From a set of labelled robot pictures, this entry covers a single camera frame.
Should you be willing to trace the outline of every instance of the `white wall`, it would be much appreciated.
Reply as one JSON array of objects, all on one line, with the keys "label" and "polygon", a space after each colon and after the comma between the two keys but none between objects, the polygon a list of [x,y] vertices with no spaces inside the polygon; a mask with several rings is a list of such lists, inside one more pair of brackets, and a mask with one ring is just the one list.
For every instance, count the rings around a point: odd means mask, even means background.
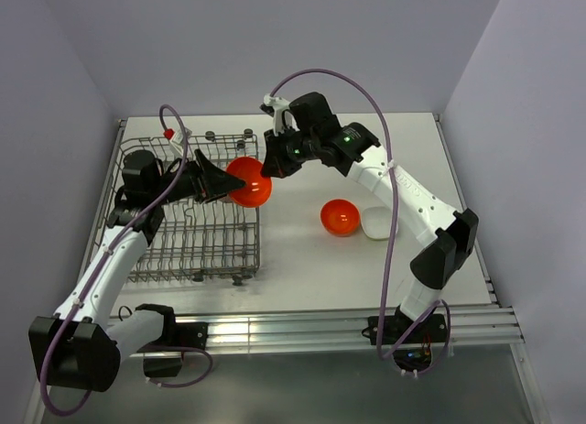
[{"label": "white wall", "polygon": [[75,282],[114,120],[43,0],[0,0],[0,410],[21,422],[27,331]]},{"label": "white wall", "polygon": [[586,406],[586,0],[501,0],[445,112],[497,294],[555,422]]},{"label": "white wall", "polygon": [[[355,77],[385,111],[445,108],[498,0],[47,0],[121,116],[256,113],[285,76],[323,66]],[[339,112],[370,112],[326,76]]]}]

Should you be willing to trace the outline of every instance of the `wire dish rack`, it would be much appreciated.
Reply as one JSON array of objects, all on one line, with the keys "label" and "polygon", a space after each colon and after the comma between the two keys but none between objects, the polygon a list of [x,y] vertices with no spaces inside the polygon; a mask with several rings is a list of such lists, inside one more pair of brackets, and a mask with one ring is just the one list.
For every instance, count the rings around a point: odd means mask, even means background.
[{"label": "wire dish rack", "polygon": [[[225,169],[233,159],[258,158],[258,141],[252,130],[243,134],[190,138],[190,158],[194,149],[218,168]],[[118,148],[112,176],[108,179],[107,198],[92,255],[101,243],[105,221],[114,208],[115,192],[122,186],[125,155],[138,149],[151,151],[166,169],[176,158],[164,137],[133,138]],[[260,266],[260,212],[238,206],[226,199],[207,204],[193,199],[163,206],[165,220],[151,246],[137,262],[128,281],[202,282],[206,277],[230,277],[235,285],[254,276]]]}]

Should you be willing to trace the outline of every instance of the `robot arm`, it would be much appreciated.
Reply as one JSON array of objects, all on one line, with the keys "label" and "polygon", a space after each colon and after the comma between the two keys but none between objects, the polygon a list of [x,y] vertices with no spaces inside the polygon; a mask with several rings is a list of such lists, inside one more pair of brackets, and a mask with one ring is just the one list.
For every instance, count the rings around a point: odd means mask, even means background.
[{"label": "robot arm", "polygon": [[[274,117],[274,129],[265,132],[266,160],[263,175],[285,178],[293,175],[305,161],[319,159],[349,179],[365,186],[392,208],[393,190],[387,175],[386,151],[363,125],[341,126],[325,98],[305,94],[288,105],[265,97],[261,110]],[[299,130],[283,120],[289,111]],[[393,166],[398,185],[400,218],[424,249],[411,261],[415,279],[398,311],[415,321],[440,298],[451,275],[471,254],[478,217],[470,210],[462,213],[439,200],[400,166]]]},{"label": "robot arm", "polygon": [[[106,222],[102,252],[92,261],[76,288],[57,308],[52,317],[37,317],[28,330],[37,375],[48,354],[58,329],[71,313],[78,310],[68,323],[55,351],[49,353],[48,384],[103,392],[114,382],[120,363],[145,345],[173,345],[177,328],[173,309],[160,305],[141,305],[124,322],[108,328],[110,312],[133,266],[151,245],[163,222],[162,204],[193,197],[198,202],[217,200],[232,190],[245,186],[244,181],[216,168],[199,150],[195,160],[188,161],[175,187],[164,202],[153,207],[126,233],[114,250],[109,245],[125,226],[175,179],[173,165],[162,171],[162,162],[146,150],[138,150],[124,158],[124,186],[114,200],[114,209]],[[81,304],[82,290],[96,269]]]}]

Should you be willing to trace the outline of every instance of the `table surface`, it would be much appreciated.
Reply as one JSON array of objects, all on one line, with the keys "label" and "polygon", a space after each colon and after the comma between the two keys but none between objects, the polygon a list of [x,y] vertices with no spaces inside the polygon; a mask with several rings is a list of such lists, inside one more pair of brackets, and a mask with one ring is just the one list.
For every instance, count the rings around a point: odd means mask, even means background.
[{"label": "table surface", "polygon": [[[341,123],[359,122],[384,141],[375,114],[338,114]],[[436,196],[461,208],[440,134],[432,114],[385,114],[395,159]],[[194,133],[237,134],[251,128],[262,142],[270,128],[265,115],[186,116]],[[131,117],[123,140],[161,136],[156,117]],[[261,147],[261,158],[264,148]],[[114,305],[159,303],[177,313],[237,314],[305,310],[351,310],[377,307],[380,300],[386,241],[358,231],[350,237],[328,234],[320,223],[321,206],[344,198],[360,209],[382,205],[362,186],[318,161],[308,162],[288,179],[274,179],[270,200],[261,208],[261,266],[242,287],[231,279],[203,283],[128,283]],[[398,305],[411,279],[409,262],[421,245],[399,222],[388,291],[389,307]],[[491,303],[478,256],[472,254],[445,288],[450,305]]]}]

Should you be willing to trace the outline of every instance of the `purple cable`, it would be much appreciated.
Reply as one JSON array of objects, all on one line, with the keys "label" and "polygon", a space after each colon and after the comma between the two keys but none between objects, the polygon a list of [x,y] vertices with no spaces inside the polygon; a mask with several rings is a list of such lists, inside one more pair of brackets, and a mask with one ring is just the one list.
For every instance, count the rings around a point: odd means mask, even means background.
[{"label": "purple cable", "polygon": [[[179,122],[179,128],[181,130],[181,133],[183,134],[183,155],[181,158],[181,163],[179,164],[179,169],[177,170],[177,174],[175,175],[175,178],[171,181],[171,183],[168,185],[168,187],[165,190],[163,190],[163,192],[161,192],[161,194],[156,199],[154,199],[153,202],[151,202],[145,209],[143,209],[143,211],[141,211],[137,216],[135,216],[135,218],[133,218],[132,221],[130,223],[128,223],[122,229],[122,231],[114,238],[114,240],[110,243],[110,245],[108,245],[107,250],[109,250],[109,251],[113,251],[118,246],[118,244],[120,243],[122,238],[125,236],[125,234],[136,224],[136,222],[138,220],[140,220],[146,213],[153,210],[155,208],[155,206],[159,205],[165,199],[165,197],[167,197],[167,195],[171,192],[171,190],[175,187],[175,185],[179,181],[179,176],[183,172],[183,169],[185,168],[185,165],[187,163],[189,143],[188,143],[188,135],[187,135],[187,130],[185,129],[185,125],[183,124],[183,121],[181,120],[181,117],[179,116],[179,113],[177,113],[175,108],[173,108],[171,105],[168,105],[165,103],[164,105],[161,105],[161,107],[158,110],[158,118],[160,119],[161,125],[163,126],[164,129],[167,129],[167,125],[165,124],[165,118],[163,117],[163,113],[165,112],[165,110],[169,110],[175,116],[175,118]],[[102,257],[100,258],[100,261],[98,262],[97,266],[95,267],[92,274],[90,275],[90,278],[88,279],[88,281],[83,286],[83,289],[80,292],[80,296],[78,297],[78,301],[80,304],[83,303],[86,296],[90,292],[90,289],[92,288],[93,284],[95,283],[96,279],[98,278],[98,276],[100,276],[100,273],[102,272],[102,269],[105,266],[106,262],[108,261],[109,257],[110,257],[110,255],[104,251],[102,254]],[[48,386],[47,379],[49,376],[49,363],[51,361],[53,354],[55,353],[55,349],[57,348],[57,344],[60,342],[60,339],[63,336],[63,333],[65,332],[67,326],[71,323],[71,321],[73,320],[73,317],[75,317],[75,314],[79,310],[79,307],[80,307],[80,305],[72,305],[71,306],[71,310],[70,310],[69,314],[65,317],[65,320],[63,321],[63,323],[61,324],[61,326],[57,330],[55,337],[53,337],[53,340],[51,341],[49,348],[47,349],[47,353],[45,354],[45,359],[43,360],[43,365],[41,366],[41,369],[40,369],[39,382],[40,382],[41,399],[43,400],[43,403],[45,403],[45,407],[47,408],[47,410],[49,412],[51,412],[52,414],[57,415],[59,417],[68,417],[70,415],[73,415],[75,412],[77,412],[81,407],[83,407],[83,405],[88,400],[88,398],[90,397],[90,394],[92,392],[92,391],[88,390],[85,393],[85,395],[83,396],[83,398],[81,399],[80,404],[78,404],[75,408],[71,408],[69,410],[62,410],[62,409],[55,407],[55,405],[51,402],[51,399],[49,397],[49,391],[47,390],[47,386]]]},{"label": "purple cable", "polygon": [[[349,77],[344,76],[343,74],[341,74],[337,71],[332,71],[332,70],[327,70],[327,69],[306,69],[306,70],[302,70],[302,71],[297,71],[297,72],[287,76],[283,81],[278,83],[277,86],[270,93],[270,95],[275,96],[275,94],[287,82],[297,78],[298,76],[302,76],[304,74],[310,74],[310,73],[329,74],[330,76],[333,76],[334,78],[342,79],[343,81],[346,81],[349,84],[351,84],[352,87],[354,87],[356,90],[358,90],[368,100],[370,105],[373,106],[374,111],[376,112],[376,115],[378,116],[378,119],[381,121],[381,125],[383,126],[383,132],[385,133],[386,158],[387,158],[387,162],[389,163],[389,166],[391,166],[391,169],[389,169],[388,175],[390,177],[391,188],[393,190],[393,211],[392,211],[392,216],[391,216],[391,228],[390,228],[390,234],[388,237],[388,245],[386,247],[385,271],[384,271],[384,275],[383,275],[383,288],[381,291],[381,303],[380,303],[380,309],[378,311],[378,323],[376,325],[376,328],[377,328],[376,329],[376,331],[377,331],[377,333],[376,333],[376,352],[378,353],[378,357],[381,360],[388,360],[393,356],[393,353],[396,351],[396,349],[398,349],[398,347],[401,344],[403,344],[403,341],[406,339],[406,337],[408,337],[408,335],[413,330],[415,330],[415,328],[422,321],[424,321],[428,317],[428,315],[431,314],[431,312],[434,309],[436,309],[438,307],[438,305],[440,304],[440,301],[439,300],[436,301],[436,303],[434,305],[429,307],[423,314],[421,314],[411,324],[411,326],[403,333],[403,335],[399,338],[399,340],[396,341],[396,343],[391,347],[391,349],[389,349],[386,353],[383,353],[383,331],[384,331],[384,327],[385,327],[386,295],[388,292],[388,283],[389,283],[390,276],[391,276],[391,259],[393,257],[393,250],[395,248],[396,224],[397,224],[398,209],[399,209],[399,197],[398,197],[398,187],[396,184],[395,169],[392,168],[393,165],[391,164],[391,162],[393,161],[393,152],[392,152],[392,148],[391,148],[391,135],[388,131],[388,125],[386,124],[385,116],[383,115],[383,112],[381,111],[380,107],[378,106],[378,104],[374,100],[373,96],[371,96],[358,82],[353,81]],[[448,304],[445,302],[445,300],[442,300],[441,303],[446,308],[446,317],[448,318],[448,340],[446,340],[446,342],[444,343],[443,349],[441,350],[441,353],[439,354],[439,357],[434,362],[434,364],[432,364],[430,367],[428,367],[424,371],[419,372],[419,374],[424,374],[429,369],[435,367],[436,363],[443,358],[443,355],[446,353],[446,351],[448,349],[448,343],[450,342],[450,330],[451,330],[450,309],[448,308]]]}]

